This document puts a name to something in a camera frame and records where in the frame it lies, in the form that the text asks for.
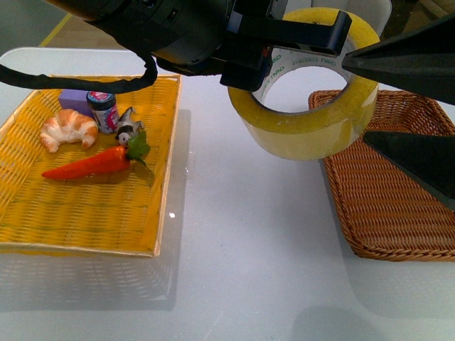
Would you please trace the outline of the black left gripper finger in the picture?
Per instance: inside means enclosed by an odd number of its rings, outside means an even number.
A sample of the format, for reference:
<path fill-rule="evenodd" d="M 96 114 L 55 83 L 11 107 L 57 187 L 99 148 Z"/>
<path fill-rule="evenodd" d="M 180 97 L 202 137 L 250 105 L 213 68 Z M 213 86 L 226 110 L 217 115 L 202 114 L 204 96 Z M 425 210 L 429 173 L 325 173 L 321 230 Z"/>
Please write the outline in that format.
<path fill-rule="evenodd" d="M 454 210 L 454 136 L 367 131 L 363 142 Z"/>

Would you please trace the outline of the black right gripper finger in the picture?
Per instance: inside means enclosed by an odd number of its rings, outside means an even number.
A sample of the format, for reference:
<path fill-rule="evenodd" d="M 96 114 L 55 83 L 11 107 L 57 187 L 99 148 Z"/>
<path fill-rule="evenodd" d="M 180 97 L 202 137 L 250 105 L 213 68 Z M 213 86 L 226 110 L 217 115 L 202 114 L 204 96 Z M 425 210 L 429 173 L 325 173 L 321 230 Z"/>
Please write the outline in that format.
<path fill-rule="evenodd" d="M 454 15 L 348 53 L 351 73 L 454 104 Z"/>

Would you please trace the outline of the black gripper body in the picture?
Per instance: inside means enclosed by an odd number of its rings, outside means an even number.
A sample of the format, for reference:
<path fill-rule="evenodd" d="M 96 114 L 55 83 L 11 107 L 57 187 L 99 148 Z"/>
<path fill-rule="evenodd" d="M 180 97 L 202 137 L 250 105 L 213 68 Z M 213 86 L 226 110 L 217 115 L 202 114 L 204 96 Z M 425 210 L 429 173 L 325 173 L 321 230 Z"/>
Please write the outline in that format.
<path fill-rule="evenodd" d="M 338 57 L 352 24 L 340 10 L 332 24 L 285 21 L 272 1 L 224 1 L 221 8 L 220 83 L 248 92 L 258 90 L 271 72 L 274 49 Z"/>

